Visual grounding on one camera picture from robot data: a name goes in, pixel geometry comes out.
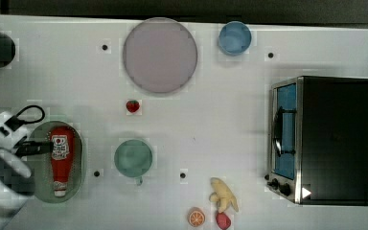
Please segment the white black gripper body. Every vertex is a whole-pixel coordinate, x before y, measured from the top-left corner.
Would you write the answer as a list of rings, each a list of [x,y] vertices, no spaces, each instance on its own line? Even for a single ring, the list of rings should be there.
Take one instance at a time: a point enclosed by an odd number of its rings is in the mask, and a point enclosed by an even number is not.
[[[29,130],[10,112],[0,113],[0,148],[17,150],[29,138]]]

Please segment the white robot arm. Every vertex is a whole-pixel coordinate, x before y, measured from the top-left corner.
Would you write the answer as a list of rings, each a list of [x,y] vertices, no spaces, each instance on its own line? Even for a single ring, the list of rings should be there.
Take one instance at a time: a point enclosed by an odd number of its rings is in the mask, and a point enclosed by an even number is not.
[[[53,149],[49,141],[31,141],[26,123],[10,112],[0,113],[0,230],[35,194],[33,170],[25,156]]]

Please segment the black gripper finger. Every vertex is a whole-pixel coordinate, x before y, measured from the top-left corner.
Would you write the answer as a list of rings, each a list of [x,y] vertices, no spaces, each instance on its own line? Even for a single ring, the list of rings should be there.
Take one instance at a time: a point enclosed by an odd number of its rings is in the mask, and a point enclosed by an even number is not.
[[[53,151],[54,144],[52,142],[25,142],[16,151],[18,157],[47,154]]]

